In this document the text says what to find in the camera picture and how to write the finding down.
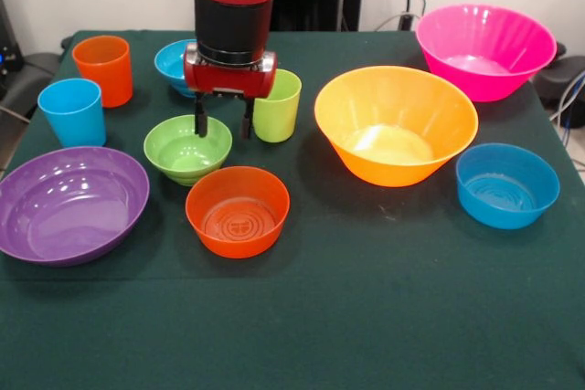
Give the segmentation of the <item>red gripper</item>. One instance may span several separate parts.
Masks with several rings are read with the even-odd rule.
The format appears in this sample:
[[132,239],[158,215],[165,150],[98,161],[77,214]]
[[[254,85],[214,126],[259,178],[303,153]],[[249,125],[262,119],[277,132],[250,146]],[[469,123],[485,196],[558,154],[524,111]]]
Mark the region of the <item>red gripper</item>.
[[194,133],[199,137],[207,136],[204,93],[231,93],[243,97],[241,100],[245,104],[245,111],[240,136],[249,139],[253,132],[253,99],[266,98],[271,93],[277,64],[277,54],[265,51],[262,58],[251,65],[222,66],[206,60],[200,54],[196,42],[188,43],[184,52],[184,76],[186,85],[197,91]]

